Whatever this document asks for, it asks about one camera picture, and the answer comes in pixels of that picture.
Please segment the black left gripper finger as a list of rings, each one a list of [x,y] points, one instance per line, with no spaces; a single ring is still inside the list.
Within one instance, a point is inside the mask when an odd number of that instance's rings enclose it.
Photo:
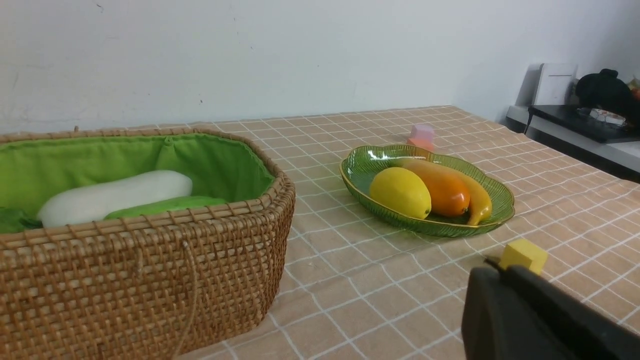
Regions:
[[[468,360],[637,360],[640,339],[521,265],[470,271],[461,335]]]

